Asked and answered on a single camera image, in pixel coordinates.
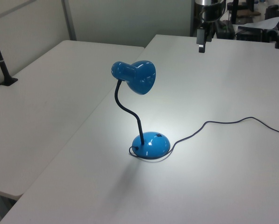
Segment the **black linkage gripper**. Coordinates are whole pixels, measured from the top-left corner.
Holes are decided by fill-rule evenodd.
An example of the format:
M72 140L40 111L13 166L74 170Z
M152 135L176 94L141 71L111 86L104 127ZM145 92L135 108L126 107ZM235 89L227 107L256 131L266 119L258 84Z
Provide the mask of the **black linkage gripper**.
M199 44L199 53L205 53L206 42L211 42L215 34L215 26L213 23L203 22L197 28L197 41Z

